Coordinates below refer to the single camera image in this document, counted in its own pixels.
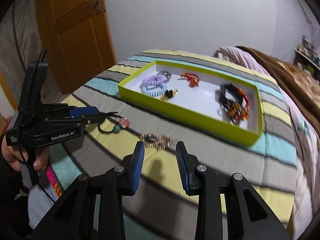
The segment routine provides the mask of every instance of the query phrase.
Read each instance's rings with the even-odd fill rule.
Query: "pink flower charm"
[[[122,129],[126,129],[130,127],[130,121],[126,118],[120,118],[119,119],[119,125]]]

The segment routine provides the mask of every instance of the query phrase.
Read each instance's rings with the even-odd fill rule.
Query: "human hand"
[[[22,161],[20,152],[18,150],[17,146],[7,146],[7,142],[5,137],[2,140],[1,145],[1,152],[3,158],[6,160],[6,162],[15,170],[20,171],[20,165],[19,161]],[[28,160],[28,153],[25,148],[22,147],[21,152],[25,158],[25,160]],[[50,148],[46,147],[43,148],[38,156],[38,158],[33,163],[33,168],[36,171],[44,170],[47,167],[48,164],[48,158],[49,158]]]

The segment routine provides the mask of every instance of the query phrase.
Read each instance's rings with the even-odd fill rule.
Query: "purple coil bracelet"
[[[142,84],[146,86],[159,86],[163,82],[164,82],[164,76],[162,75],[149,76],[142,80]]]

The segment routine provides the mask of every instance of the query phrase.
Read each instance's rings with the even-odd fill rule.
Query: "wooden door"
[[[62,93],[115,64],[104,0],[36,0],[47,60]]]

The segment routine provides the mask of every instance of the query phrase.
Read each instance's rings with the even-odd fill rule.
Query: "gold charm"
[[[162,97],[160,98],[161,100],[167,101],[170,98],[173,98],[175,95],[178,94],[178,90],[167,90],[166,92],[164,92],[164,94],[162,95]]]

